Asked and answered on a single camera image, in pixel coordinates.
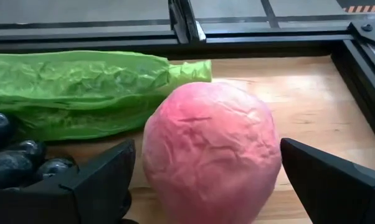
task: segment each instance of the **pink crumpled object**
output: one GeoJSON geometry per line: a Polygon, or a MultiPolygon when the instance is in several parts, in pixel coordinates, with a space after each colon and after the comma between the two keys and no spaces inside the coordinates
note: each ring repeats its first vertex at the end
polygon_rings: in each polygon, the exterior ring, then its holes
{"type": "Polygon", "coordinates": [[[275,188],[279,142],[258,98],[190,83],[146,123],[143,167],[172,224],[249,224],[275,188]]]}

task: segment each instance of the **metal bolt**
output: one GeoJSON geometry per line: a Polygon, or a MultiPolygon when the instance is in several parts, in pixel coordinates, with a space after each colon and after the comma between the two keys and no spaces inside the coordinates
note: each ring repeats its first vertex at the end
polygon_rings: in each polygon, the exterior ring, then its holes
{"type": "Polygon", "coordinates": [[[370,24],[364,24],[364,25],[362,26],[362,30],[364,30],[364,31],[366,31],[366,32],[369,32],[369,31],[372,31],[372,30],[373,30],[373,27],[372,27],[372,25],[370,25],[370,24]]]}

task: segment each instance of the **warning tape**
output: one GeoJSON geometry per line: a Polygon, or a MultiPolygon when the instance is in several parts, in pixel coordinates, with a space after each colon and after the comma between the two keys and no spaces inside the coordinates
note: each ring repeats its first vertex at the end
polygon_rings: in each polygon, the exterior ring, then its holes
{"type": "Polygon", "coordinates": [[[346,12],[375,12],[375,6],[350,6],[343,10],[346,12]]]}

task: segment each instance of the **green lettuce toy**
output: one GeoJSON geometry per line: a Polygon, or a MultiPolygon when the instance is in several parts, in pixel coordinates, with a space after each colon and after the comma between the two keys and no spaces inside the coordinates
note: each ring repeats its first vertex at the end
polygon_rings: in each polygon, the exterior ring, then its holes
{"type": "Polygon", "coordinates": [[[210,82],[211,62],[171,65],[132,52],[0,54],[0,112],[42,141],[90,139],[140,128],[178,86],[210,82]]]}

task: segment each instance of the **wooden table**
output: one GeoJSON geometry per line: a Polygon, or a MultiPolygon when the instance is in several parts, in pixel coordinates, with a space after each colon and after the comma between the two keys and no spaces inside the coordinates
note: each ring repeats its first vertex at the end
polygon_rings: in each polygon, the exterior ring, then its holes
{"type": "MultiPolygon", "coordinates": [[[[375,136],[330,57],[213,60],[212,72],[214,82],[230,83],[264,100],[281,137],[375,169],[375,136]]],[[[138,155],[131,183],[133,205],[127,218],[140,224],[166,224],[155,193],[145,188],[141,133],[57,146],[52,152],[67,152],[83,162],[128,137],[136,139],[138,155]]],[[[274,193],[254,223],[311,223],[283,169],[274,193]]]]}

